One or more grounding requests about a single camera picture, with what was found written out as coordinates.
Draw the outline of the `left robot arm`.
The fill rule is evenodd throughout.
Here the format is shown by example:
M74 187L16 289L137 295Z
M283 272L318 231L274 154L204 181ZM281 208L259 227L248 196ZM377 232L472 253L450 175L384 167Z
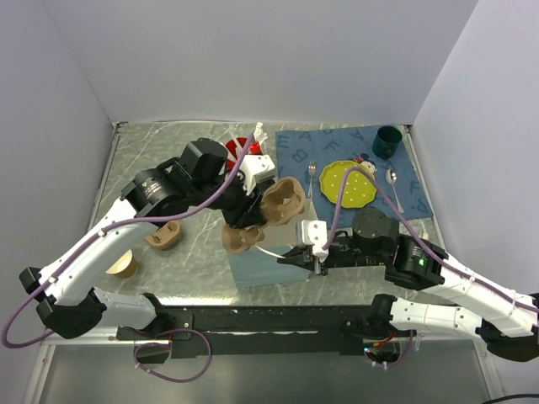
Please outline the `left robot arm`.
M147 338L160 337L167 317L154 295L114 294L96 284L159 227L205 208L219 210L233 230L263 225L261 200L275 181L275 164L247 148L232 168L227 157L218 141L189 142L180 156L139 172L102 220L62 257L42 269L25 269L19 278L37 300L43 324L65 339L96 326L132 327Z

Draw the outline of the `brown paper cup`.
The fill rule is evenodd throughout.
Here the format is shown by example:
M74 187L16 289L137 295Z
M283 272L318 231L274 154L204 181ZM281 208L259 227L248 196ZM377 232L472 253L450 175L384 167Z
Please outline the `brown paper cup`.
M105 273L119 279L128 279L138 271L138 262L133 252L125 252Z

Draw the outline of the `light blue paper bag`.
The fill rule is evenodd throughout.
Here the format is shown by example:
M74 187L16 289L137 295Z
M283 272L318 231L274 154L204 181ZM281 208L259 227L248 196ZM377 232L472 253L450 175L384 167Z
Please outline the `light blue paper bag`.
M307 199L304 211L283 226L264 229L265 239L239 254L229 254L228 261L234 283L238 289L254 286L302 282L310 272L293 265L280 264L278 256L288 253L296 245L296 224L301 220L318 218L311 199Z

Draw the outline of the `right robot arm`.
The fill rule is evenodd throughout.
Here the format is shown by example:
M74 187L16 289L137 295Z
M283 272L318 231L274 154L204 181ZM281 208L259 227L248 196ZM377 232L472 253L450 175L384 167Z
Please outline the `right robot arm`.
M445 299L422 304L378 294L343 329L362 338L389 339L405 332L445 334L481 341L493 355L513 362L538 356L538 296L523 295L484 278L444 249L400 233L398 221L376 208L355 214L350 231L322 243L323 221L301 221L297 244L278 263L327 275L334 268L382 266L384 279Z

